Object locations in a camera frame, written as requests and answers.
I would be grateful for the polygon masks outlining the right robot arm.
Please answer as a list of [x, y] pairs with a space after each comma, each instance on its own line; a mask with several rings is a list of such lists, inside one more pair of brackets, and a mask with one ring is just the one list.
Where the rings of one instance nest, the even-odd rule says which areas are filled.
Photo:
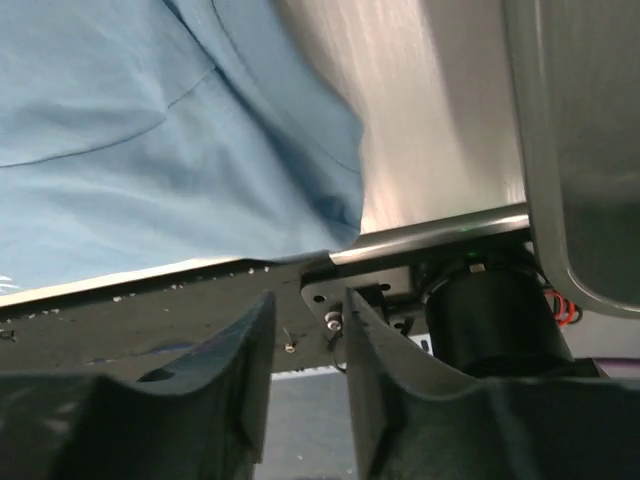
[[1, 311], [5, 479], [248, 479], [278, 322], [336, 321], [363, 479], [635, 479], [639, 384], [574, 358], [520, 256], [245, 261]]

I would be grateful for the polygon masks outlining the grey plastic tray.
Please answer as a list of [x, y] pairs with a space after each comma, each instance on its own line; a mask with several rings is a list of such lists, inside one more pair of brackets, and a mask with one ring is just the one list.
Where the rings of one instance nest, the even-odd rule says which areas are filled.
[[503, 5], [538, 260], [582, 307], [639, 315], [639, 5]]

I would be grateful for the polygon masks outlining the aluminium front rail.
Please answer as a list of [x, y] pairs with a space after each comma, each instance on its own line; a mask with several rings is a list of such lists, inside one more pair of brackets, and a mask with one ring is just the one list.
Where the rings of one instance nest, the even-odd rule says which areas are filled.
[[527, 204], [519, 203], [364, 234], [350, 248], [330, 253], [329, 258], [335, 265], [347, 265], [527, 230], [528, 213]]

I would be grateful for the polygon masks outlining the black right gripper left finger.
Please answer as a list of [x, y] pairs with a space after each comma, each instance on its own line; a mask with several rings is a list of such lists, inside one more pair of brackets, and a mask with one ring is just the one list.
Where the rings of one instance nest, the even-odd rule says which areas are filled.
[[249, 479], [262, 460], [276, 333], [272, 293], [137, 381], [1, 378], [5, 479]]

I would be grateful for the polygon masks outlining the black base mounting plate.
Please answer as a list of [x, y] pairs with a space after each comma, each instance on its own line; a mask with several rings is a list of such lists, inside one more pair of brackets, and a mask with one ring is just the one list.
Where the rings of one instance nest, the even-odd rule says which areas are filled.
[[393, 320], [412, 316], [422, 333], [421, 300], [430, 283], [464, 262], [534, 273], [528, 239], [524, 230], [449, 242], [366, 236], [348, 250], [308, 259], [232, 261], [14, 303], [1, 310], [1, 368], [112, 368], [134, 376], [220, 332], [267, 291], [277, 301], [275, 370], [325, 367], [341, 355], [325, 318], [346, 289]]

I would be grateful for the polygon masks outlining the light blue printed t-shirt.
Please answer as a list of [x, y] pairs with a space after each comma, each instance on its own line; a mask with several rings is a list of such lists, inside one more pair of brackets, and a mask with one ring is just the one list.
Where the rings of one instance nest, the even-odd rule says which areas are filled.
[[362, 133], [269, 1], [5, 1], [1, 289], [348, 247]]

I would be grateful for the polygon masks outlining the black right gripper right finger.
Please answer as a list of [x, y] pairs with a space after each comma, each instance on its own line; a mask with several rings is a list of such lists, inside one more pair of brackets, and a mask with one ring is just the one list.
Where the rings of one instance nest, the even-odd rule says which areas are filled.
[[355, 291], [343, 303], [362, 479], [635, 479], [635, 379], [480, 380], [387, 326]]

